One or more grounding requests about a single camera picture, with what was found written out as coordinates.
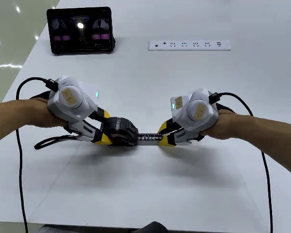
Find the power outlet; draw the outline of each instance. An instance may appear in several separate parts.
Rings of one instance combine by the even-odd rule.
[[[228,40],[151,40],[149,50],[231,50]]]

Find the floor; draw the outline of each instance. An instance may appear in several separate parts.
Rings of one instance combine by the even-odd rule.
[[[46,10],[59,0],[0,0],[0,102],[46,24]],[[39,224],[30,224],[33,233]],[[0,233],[23,233],[23,224],[0,223]]]

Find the forearm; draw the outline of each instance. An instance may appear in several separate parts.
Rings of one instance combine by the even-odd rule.
[[[248,141],[291,172],[291,125],[238,115],[235,137]]]
[[[30,111],[28,100],[0,103],[0,140],[12,131],[30,124]]]

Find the sticker label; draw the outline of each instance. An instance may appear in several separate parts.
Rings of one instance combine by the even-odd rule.
[[[69,105],[73,105],[77,102],[76,98],[74,97],[69,88],[63,90],[62,95]]]
[[[196,113],[194,115],[195,119],[201,120],[204,117],[206,111],[206,106],[203,104],[198,105],[197,109],[196,109]]]
[[[176,103],[176,110],[179,108],[183,107],[183,103],[182,103],[182,97],[179,96],[178,98],[175,99],[175,103]]]

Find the white table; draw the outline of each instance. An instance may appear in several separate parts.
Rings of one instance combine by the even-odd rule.
[[[62,0],[58,7],[108,5],[110,55],[53,56],[45,28],[4,100],[28,77],[62,74],[99,84],[99,105],[156,132],[169,98],[198,87],[239,94],[259,117],[291,123],[291,0]],[[151,39],[229,39],[231,51],[148,51]],[[44,90],[24,87],[21,98]],[[222,104],[244,108],[229,97]],[[33,145],[63,129],[24,127],[23,186],[31,223],[173,230],[269,230],[265,171],[248,143],[210,138],[181,148],[110,148],[63,142]],[[275,232],[291,232],[291,174],[267,158]],[[0,221],[22,222],[15,133],[0,141]]]

